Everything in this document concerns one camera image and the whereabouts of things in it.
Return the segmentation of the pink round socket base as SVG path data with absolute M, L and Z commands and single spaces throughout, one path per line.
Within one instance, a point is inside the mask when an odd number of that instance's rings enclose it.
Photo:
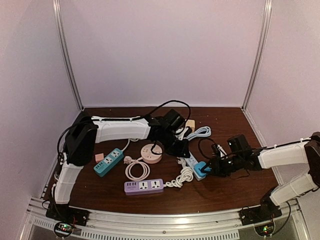
M 163 157 L 163 150 L 157 144 L 147 144 L 140 151 L 142 160 L 147 164 L 156 164 Z

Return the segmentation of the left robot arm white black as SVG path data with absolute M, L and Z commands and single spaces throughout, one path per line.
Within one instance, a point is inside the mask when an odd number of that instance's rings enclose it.
M 52 213 L 61 222 L 72 218 L 72 211 L 65 205 L 80 171 L 93 157 L 95 144 L 115 140 L 149 140 L 160 143 L 167 155 L 189 158 L 189 141 L 179 139 L 177 130 L 185 125 L 185 119 L 174 110 L 164 116 L 137 116 L 131 118 L 103 118 L 85 112 L 78 115 L 62 137 L 63 145 L 57 146 L 61 170 L 51 195 L 55 205 Z

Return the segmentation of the beige cube socket adapter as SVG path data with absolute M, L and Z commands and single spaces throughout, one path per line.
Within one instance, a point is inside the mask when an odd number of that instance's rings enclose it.
M 187 120 L 185 127 L 189 127 L 191 129 L 191 132 L 193 133 L 195 131 L 196 128 L 196 122 L 193 119 L 189 119 Z

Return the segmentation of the grey power strip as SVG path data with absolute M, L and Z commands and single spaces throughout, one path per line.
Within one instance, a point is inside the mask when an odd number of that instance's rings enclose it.
M 195 179 L 197 181 L 201 181 L 206 177 L 205 173 L 202 173 L 199 170 L 196 170 L 196 165 L 199 162 L 196 160 L 196 158 L 192 155 L 191 152 L 190 152 L 190 157 L 189 158 L 183 157 L 182 159 L 185 161 L 186 165 L 191 168 L 193 176 L 195 177 Z

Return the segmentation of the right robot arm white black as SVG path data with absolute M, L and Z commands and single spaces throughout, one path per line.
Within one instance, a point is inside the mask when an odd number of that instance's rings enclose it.
M 205 175 L 228 177 L 231 173 L 244 169 L 262 171 L 277 166 L 307 164 L 308 169 L 289 182 L 269 190 L 256 210 L 259 220 L 268 220 L 276 207 L 291 199 L 317 191 L 320 188 L 320 133 L 311 137 L 270 147 L 251 147 L 243 134 L 227 141 L 230 153 L 222 152 L 216 143 L 211 147 L 213 155 L 207 162 L 201 162 L 199 171 Z

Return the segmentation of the purple power strip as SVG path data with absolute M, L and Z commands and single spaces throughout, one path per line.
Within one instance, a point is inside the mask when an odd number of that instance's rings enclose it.
M 164 188 L 164 182 L 161 178 L 124 183 L 124 192 L 127 196 L 162 193 Z

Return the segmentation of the blue charger plug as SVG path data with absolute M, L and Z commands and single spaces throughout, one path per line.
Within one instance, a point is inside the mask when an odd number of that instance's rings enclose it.
M 211 168 L 204 161 L 196 163 L 193 169 L 196 176 L 199 178 L 205 178 L 211 172 Z

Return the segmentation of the small pink charger plug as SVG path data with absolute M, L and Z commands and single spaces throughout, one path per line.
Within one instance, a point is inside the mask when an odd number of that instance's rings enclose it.
M 103 153 L 99 153 L 99 154 L 96 154 L 94 158 L 96 163 L 100 163 L 101 161 L 104 160 L 105 156 Z

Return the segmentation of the teal power strip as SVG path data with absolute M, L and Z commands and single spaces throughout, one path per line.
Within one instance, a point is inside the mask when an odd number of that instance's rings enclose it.
M 108 155 L 104 155 L 104 159 L 101 162 L 96 163 L 93 169 L 99 177 L 103 177 L 123 159 L 124 152 L 119 148 L 115 148 Z

